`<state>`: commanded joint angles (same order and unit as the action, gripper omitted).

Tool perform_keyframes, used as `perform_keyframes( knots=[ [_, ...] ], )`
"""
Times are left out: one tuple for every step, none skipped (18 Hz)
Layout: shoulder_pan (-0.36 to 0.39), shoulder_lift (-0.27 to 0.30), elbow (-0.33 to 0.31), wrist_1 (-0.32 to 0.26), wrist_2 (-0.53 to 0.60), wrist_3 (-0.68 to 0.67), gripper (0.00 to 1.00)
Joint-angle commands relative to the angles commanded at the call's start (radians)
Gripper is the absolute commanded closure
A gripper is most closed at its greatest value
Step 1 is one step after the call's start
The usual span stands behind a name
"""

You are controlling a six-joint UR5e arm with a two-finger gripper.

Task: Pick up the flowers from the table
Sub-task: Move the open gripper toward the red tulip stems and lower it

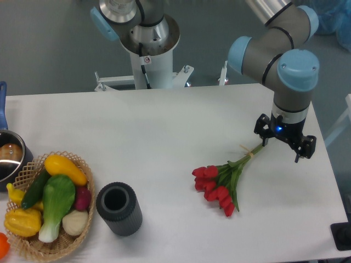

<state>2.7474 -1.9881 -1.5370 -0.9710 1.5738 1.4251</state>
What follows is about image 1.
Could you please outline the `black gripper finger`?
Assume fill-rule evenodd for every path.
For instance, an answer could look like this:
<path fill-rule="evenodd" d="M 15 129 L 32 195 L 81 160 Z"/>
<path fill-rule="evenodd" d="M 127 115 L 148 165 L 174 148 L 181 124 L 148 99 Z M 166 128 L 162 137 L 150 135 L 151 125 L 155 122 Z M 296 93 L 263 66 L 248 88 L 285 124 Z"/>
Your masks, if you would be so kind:
<path fill-rule="evenodd" d="M 256 124 L 254 127 L 254 133 L 259 135 L 262 139 L 262 146 L 266 146 L 268 144 L 268 140 L 270 138 L 276 137 L 276 118 L 271 115 L 269 118 L 266 114 L 261 114 L 256 120 Z"/>
<path fill-rule="evenodd" d="M 312 157 L 316 148 L 316 137 L 302 135 L 298 138 L 288 139 L 288 145 L 295 151 L 295 163 L 298 163 L 300 158 L 310 159 Z"/>

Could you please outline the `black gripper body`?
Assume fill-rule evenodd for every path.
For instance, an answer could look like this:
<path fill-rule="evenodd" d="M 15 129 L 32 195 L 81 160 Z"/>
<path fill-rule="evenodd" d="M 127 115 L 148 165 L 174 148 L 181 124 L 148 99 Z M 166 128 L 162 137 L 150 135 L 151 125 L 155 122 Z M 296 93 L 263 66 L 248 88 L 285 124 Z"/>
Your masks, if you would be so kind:
<path fill-rule="evenodd" d="M 290 146 L 299 146 L 303 139 L 305 119 L 298 123 L 284 123 L 282 117 L 271 114 L 268 138 L 276 138 Z"/>

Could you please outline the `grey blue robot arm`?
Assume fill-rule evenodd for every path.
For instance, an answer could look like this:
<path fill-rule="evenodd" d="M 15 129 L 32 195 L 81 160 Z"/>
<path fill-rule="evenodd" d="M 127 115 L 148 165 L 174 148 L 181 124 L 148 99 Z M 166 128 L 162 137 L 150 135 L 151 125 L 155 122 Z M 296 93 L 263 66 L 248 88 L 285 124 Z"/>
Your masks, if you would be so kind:
<path fill-rule="evenodd" d="M 239 37 L 225 63 L 274 93 L 271 115 L 256 121 L 254 132 L 266 144 L 277 138 L 292 148 L 297 158 L 310 158 L 316 137 L 303 127 L 313 90 L 318 82 L 318 58 L 300 46 L 319 26 L 318 16 L 307 6 L 291 1 L 248 1 L 267 28 L 260 39 Z M 163 11 L 162 1 L 100 1 L 90 10 L 91 20 L 110 41 L 120 41 L 129 52 L 137 89 L 185 86 L 189 66 L 173 72 L 173 49 L 179 27 Z"/>

